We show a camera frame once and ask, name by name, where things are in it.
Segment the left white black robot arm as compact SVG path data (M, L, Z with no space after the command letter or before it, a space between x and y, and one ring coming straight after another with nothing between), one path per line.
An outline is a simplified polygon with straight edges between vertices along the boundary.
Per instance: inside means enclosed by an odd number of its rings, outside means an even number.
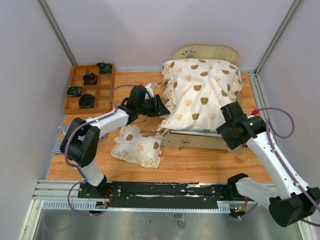
M71 122L60 150L66 164L80 173L80 184L89 187L96 198L104 198L108 192L107 178L95 161L100 137L133 123L140 115L149 118L169 115L160 96L153 92L155 86L131 84L129 97L110 112L90 119L77 117Z

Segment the wooden pet bed frame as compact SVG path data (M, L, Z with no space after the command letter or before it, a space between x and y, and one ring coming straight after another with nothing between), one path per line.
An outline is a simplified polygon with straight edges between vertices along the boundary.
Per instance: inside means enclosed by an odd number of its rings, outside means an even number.
M177 50L171 60L181 59L209 59L228 61L238 68L241 64L239 53L232 47L226 45L212 44L190 44ZM236 102L241 102L241 93L236 93ZM164 130L164 148L168 150L179 150L181 147L203 148L212 150L224 150L229 154L241 155L246 148L238 146L231 150L222 137L199 136L172 133L170 129Z

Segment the large bear print cushion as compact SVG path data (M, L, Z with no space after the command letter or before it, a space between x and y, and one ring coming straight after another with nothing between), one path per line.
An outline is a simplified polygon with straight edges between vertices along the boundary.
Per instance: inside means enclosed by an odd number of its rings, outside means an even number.
M186 58L163 64L162 97L170 114L158 130L214 132L225 123L221 108L242 90L240 69L226 60Z

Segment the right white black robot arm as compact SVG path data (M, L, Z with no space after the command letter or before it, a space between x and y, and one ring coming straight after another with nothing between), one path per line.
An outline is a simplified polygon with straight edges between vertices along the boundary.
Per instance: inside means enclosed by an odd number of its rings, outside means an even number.
M274 183L274 187L267 187L239 173L227 180L227 196L232 200L247 197L262 205L281 227L299 221L317 227L307 217L320 209L320 189L310 187L291 166L274 139L277 132L270 120L259 116L260 109L246 115L236 101L220 110L225 122L217 128L217 133L231 150L247 145Z

